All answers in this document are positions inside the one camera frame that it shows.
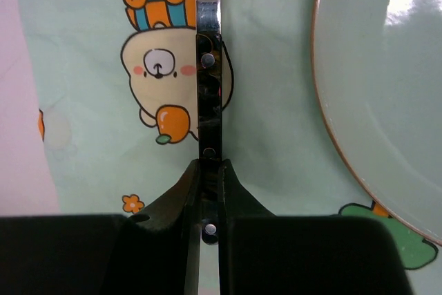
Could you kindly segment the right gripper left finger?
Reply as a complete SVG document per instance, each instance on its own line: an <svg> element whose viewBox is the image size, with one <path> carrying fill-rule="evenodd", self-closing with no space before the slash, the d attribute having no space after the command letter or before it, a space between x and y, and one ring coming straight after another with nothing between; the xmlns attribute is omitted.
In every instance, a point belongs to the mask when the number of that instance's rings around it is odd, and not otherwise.
<svg viewBox="0 0 442 295"><path fill-rule="evenodd" d="M198 181L177 183L130 217L1 219L2 294L197 294Z"/></svg>

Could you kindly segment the green floral plate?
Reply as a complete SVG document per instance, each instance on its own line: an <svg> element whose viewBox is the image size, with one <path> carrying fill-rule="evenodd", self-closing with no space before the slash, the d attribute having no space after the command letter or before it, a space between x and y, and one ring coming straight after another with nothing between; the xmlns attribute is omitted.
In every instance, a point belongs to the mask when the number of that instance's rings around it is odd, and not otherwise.
<svg viewBox="0 0 442 295"><path fill-rule="evenodd" d="M359 184L441 241L441 0L315 0L314 86Z"/></svg>

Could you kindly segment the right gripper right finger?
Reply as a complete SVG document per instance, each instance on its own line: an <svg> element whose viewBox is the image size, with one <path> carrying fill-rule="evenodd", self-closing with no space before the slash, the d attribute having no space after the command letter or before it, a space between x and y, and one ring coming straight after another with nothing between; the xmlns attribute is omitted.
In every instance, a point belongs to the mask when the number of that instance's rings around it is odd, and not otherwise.
<svg viewBox="0 0 442 295"><path fill-rule="evenodd" d="M394 241L378 221L275 216L219 169L223 294L411 294Z"/></svg>

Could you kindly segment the fork with black handle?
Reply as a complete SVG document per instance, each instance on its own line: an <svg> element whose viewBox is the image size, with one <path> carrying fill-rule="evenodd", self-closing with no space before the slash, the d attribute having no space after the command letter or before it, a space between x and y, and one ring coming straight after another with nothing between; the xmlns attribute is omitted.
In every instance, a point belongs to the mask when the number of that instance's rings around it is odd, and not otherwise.
<svg viewBox="0 0 442 295"><path fill-rule="evenodd" d="M218 243L218 168L222 161L221 0L196 0L198 148L202 240Z"/></svg>

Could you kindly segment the green cartoon print cloth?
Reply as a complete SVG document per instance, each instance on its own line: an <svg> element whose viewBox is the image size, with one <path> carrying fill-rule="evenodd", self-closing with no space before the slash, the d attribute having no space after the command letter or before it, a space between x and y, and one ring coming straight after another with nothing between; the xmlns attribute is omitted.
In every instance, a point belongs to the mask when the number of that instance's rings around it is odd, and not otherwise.
<svg viewBox="0 0 442 295"><path fill-rule="evenodd" d="M370 198L329 139L309 60L314 0L223 0L234 71L226 155L243 185L279 214L364 212ZM150 203L197 155L161 146L141 123L119 59L132 34L122 0L19 0L46 158L62 213Z"/></svg>

